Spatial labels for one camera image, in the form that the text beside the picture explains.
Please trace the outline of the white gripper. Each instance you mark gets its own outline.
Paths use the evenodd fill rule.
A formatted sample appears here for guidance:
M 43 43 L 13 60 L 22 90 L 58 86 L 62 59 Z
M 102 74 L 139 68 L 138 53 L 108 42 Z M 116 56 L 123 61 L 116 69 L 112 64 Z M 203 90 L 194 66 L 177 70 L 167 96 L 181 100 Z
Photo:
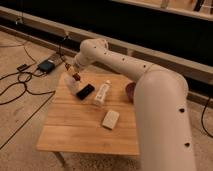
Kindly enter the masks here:
M 75 58 L 73 60 L 73 75 L 79 74 L 79 72 L 83 71 L 88 66 L 88 61 L 85 58 Z M 72 68 L 72 65 L 69 63 L 65 63 L 65 68 L 68 71 Z

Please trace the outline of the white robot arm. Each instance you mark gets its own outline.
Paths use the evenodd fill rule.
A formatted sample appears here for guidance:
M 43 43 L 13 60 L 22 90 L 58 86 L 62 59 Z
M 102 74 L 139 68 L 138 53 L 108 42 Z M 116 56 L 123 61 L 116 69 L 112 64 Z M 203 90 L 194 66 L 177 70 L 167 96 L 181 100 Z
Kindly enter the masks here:
M 113 52 L 101 38 L 82 41 L 72 67 L 80 72 L 94 62 L 136 83 L 133 102 L 141 171 L 197 171 L 186 79 L 158 64 Z

